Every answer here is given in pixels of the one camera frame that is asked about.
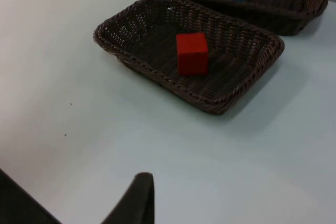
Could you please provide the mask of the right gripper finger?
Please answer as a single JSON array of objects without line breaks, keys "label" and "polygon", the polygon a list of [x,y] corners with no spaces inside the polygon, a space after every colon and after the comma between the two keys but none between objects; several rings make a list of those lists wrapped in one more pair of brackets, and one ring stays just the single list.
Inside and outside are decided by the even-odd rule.
[{"label": "right gripper finger", "polygon": [[154,224],[154,195],[153,175],[147,172],[136,174],[122,198],[106,216],[103,223]]}]

